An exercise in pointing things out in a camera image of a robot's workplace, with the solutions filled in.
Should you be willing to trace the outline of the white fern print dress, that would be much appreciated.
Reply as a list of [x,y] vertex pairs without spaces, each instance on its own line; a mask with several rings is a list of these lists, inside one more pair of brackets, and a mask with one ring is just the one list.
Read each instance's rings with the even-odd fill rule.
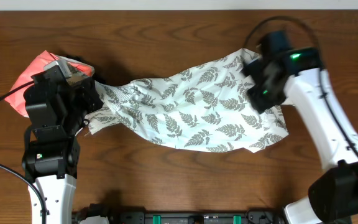
[[186,69],[168,78],[143,78],[123,86],[96,84],[103,107],[90,113],[96,133],[123,124],[161,146],[203,152],[265,149],[288,135],[282,109],[258,113],[243,74],[257,53],[240,49],[223,58]]

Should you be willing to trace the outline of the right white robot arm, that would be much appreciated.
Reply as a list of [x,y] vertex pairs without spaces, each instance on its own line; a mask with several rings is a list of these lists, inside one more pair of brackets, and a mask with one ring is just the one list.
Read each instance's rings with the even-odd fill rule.
[[339,104],[316,47],[294,49],[282,30],[259,40],[260,58],[244,67],[259,113],[289,100],[316,146],[323,175],[288,204],[287,223],[349,223],[358,214],[358,134]]

